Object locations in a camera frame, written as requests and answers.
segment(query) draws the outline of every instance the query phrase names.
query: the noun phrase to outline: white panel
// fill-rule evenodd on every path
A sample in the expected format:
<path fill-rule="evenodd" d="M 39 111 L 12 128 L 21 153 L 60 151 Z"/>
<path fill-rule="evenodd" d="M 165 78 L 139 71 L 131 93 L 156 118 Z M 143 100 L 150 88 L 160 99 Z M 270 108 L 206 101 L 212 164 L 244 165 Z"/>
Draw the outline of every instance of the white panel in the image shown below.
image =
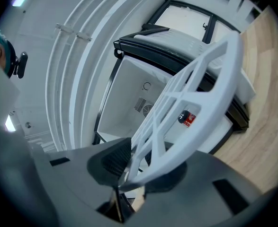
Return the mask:
<path fill-rule="evenodd" d="M 100 118 L 98 133 L 106 140 L 132 137 L 145 119 L 143 109 L 134 109 L 139 98 L 144 105 L 154 105 L 172 75 L 143 61 L 124 56 L 112 82 Z M 150 82 L 149 90 L 144 90 L 145 82 Z"/>
<path fill-rule="evenodd" d="M 190 8 L 169 6 L 155 24 L 179 30 L 202 40 L 205 34 L 203 24 L 206 26 L 208 21 L 209 16 L 203 13 Z"/>
<path fill-rule="evenodd" d="M 231 31 L 231 29 L 229 27 L 227 27 L 225 24 L 221 23 L 220 21 L 216 21 L 214 33 L 213 33 L 213 36 L 211 37 L 210 43 L 218 42 L 225 35 L 227 35 L 230 31 Z"/>

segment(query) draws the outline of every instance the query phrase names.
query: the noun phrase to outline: wooden floor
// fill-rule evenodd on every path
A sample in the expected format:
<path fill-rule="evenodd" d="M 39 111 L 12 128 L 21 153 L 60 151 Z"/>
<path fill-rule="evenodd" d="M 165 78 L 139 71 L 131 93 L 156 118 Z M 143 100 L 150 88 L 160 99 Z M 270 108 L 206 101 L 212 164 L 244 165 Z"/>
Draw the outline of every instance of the wooden floor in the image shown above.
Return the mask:
<path fill-rule="evenodd" d="M 278 185 L 278 19 L 266 8 L 241 34 L 243 69 L 256 90 L 249 129 L 232 135 L 216 157 L 263 192 Z"/>

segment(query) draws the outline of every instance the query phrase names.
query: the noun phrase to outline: white plastic frame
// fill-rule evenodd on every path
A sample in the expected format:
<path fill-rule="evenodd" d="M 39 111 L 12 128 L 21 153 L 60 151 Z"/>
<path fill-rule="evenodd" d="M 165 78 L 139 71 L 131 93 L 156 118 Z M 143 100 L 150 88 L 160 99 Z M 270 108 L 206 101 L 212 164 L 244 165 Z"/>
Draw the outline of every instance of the white plastic frame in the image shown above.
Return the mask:
<path fill-rule="evenodd" d="M 116 0 L 103 0 L 87 18 L 80 29 L 80 33 L 91 35 L 98 26 L 98 23 L 106 15 L 108 10 L 113 6 L 115 1 Z M 73 149 L 75 147 L 74 144 L 71 144 L 69 134 L 69 109 L 72 86 L 78 68 L 77 66 L 80 62 L 85 47 L 89 42 L 89 40 L 83 40 L 82 38 L 76 36 L 72 43 L 72 47 L 68 53 L 64 66 L 60 91 L 60 119 L 63 141 L 67 149 Z"/>
<path fill-rule="evenodd" d="M 213 89 L 209 92 L 197 92 L 209 62 L 224 54 L 223 66 Z M 230 105 L 241 74 L 242 60 L 241 37 L 237 32 L 231 32 L 169 80 L 132 138 L 132 148 L 137 146 L 137 149 L 131 159 L 127 181 L 121 186 L 122 190 L 131 190 L 167 174 L 199 148 L 206 139 L 205 136 L 214 130 Z M 164 135 L 188 104 L 199 106 L 200 112 L 192 125 L 166 151 Z M 141 160 L 151 150 L 149 168 L 137 175 Z"/>
<path fill-rule="evenodd" d="M 75 7 L 72 13 L 66 19 L 64 25 L 73 28 L 76 22 L 79 20 L 81 15 L 92 5 L 94 0 L 81 0 L 81 2 Z M 62 147 L 59 138 L 58 127 L 60 127 L 60 118 L 56 118 L 56 102 L 58 101 L 58 96 L 56 94 L 56 85 L 59 84 L 58 68 L 59 62 L 63 54 L 64 47 L 71 33 L 67 33 L 61 30 L 54 42 L 52 52 L 50 54 L 46 82 L 45 82 L 45 103 L 46 103 L 46 114 L 49 124 L 49 129 L 54 140 L 54 144 L 58 151 L 65 150 Z"/>

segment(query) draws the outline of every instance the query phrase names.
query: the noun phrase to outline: black plastic part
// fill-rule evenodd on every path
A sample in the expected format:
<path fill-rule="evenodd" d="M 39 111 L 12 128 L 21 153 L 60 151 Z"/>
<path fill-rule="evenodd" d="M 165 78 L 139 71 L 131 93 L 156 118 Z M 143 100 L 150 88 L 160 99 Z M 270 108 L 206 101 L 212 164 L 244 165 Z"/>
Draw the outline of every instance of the black plastic part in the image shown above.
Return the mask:
<path fill-rule="evenodd" d="M 167 27 L 155 25 L 155 24 L 143 24 L 142 25 L 142 31 L 151 30 L 151 29 L 159 29 L 159 28 L 166 28 L 167 30 L 169 30 L 169 28 L 167 28 Z"/>
<path fill-rule="evenodd" d="M 144 62 L 151 63 L 153 66 L 171 75 L 175 75 L 175 71 L 180 71 L 184 68 L 179 63 L 176 63 L 176 59 L 174 59 L 172 56 L 152 48 L 151 46 L 141 46 L 136 43 L 126 43 L 124 41 L 120 45 L 125 55 L 130 55 Z"/>
<path fill-rule="evenodd" d="M 120 206 L 124 222 L 126 222 L 135 213 L 135 210 L 131 206 L 129 200 L 127 199 L 124 193 L 120 194 Z"/>
<path fill-rule="evenodd" d="M 215 181 L 213 185 L 234 215 L 240 213 L 249 206 L 248 202 L 226 179 Z"/>
<path fill-rule="evenodd" d="M 206 44 L 209 44 L 211 41 L 211 38 L 214 33 L 214 29 L 215 29 L 215 22 L 216 22 L 216 17 L 214 15 L 211 15 L 210 19 L 208 21 L 208 25 L 207 25 L 205 34 L 202 39 L 202 41 Z"/>
<path fill-rule="evenodd" d="M 179 123 L 184 123 L 186 121 L 186 119 L 188 118 L 190 112 L 187 110 L 183 110 L 180 114 L 180 116 L 178 117 L 178 121 Z"/>
<path fill-rule="evenodd" d="M 63 164 L 63 163 L 68 162 L 68 161 L 70 161 L 70 159 L 68 159 L 66 157 L 62 157 L 62 158 L 59 158 L 59 159 L 56 159 L 56 160 L 52 160 L 49 163 L 52 166 L 57 166 L 57 165 Z"/>
<path fill-rule="evenodd" d="M 162 32 L 162 31 L 168 31 L 168 30 L 169 30 L 169 28 L 160 26 L 160 28 L 144 30 L 144 31 L 141 31 L 141 32 L 136 32 L 136 33 L 133 33 L 133 34 L 130 34 L 130 35 L 126 35 L 126 36 L 121 37 L 120 39 L 134 38 L 136 35 L 151 35 L 151 34 L 154 34 L 154 33 Z"/>
<path fill-rule="evenodd" d="M 152 162 L 152 151 L 150 151 L 150 152 L 145 156 L 145 161 L 147 162 L 147 165 L 150 166 L 150 163 Z"/>
<path fill-rule="evenodd" d="M 114 55 L 115 57 L 117 57 L 118 59 L 122 59 L 123 58 L 123 54 L 122 53 L 118 53 L 119 49 L 115 49 L 114 51 Z"/>
<path fill-rule="evenodd" d="M 126 138 L 93 155 L 87 163 L 89 174 L 101 185 L 117 187 L 131 158 L 131 138 Z"/>
<path fill-rule="evenodd" d="M 124 223 L 125 219 L 122 213 L 121 198 L 117 188 L 114 188 L 110 201 L 102 204 L 97 212 L 105 215 L 106 217 L 115 220 L 119 223 Z M 127 205 L 124 203 L 124 211 L 127 211 Z"/>
<path fill-rule="evenodd" d="M 17 76 L 20 79 L 24 77 L 24 71 L 25 71 L 27 60 L 28 60 L 27 53 L 22 52 L 20 55 L 19 62 L 18 62 L 18 70 L 17 70 Z"/>
<path fill-rule="evenodd" d="M 93 139 L 92 145 L 98 145 L 101 142 L 101 138 L 99 137 L 99 134 L 95 132 L 95 138 Z"/>
<path fill-rule="evenodd" d="M 16 52 L 15 52 L 14 47 L 12 46 L 12 44 L 9 41 L 7 41 L 7 44 L 8 44 L 9 50 L 10 50 L 10 68 L 7 73 L 7 76 L 8 76 L 8 78 L 10 78 L 16 67 Z"/>

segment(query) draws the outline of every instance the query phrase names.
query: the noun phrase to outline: white wall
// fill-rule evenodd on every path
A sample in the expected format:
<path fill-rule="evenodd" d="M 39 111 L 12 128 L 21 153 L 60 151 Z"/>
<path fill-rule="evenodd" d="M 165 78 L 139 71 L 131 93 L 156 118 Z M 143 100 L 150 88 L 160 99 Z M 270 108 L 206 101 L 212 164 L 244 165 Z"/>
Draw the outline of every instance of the white wall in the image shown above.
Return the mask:
<path fill-rule="evenodd" d="M 179 30 L 202 40 L 205 34 L 203 25 L 208 25 L 209 18 L 210 16 L 190 8 L 169 6 L 155 24 Z"/>
<path fill-rule="evenodd" d="M 16 55 L 19 56 L 23 51 L 28 53 L 23 79 L 11 77 L 20 90 L 13 110 L 25 136 L 49 130 L 45 109 L 45 78 L 49 56 L 58 33 L 55 25 L 63 24 L 79 2 L 26 0 L 22 7 L 10 6 L 0 21 L 0 29 L 13 44 Z M 66 45 L 64 54 L 67 55 L 69 49 L 70 46 Z M 31 123 L 30 129 L 24 127 L 26 122 Z"/>

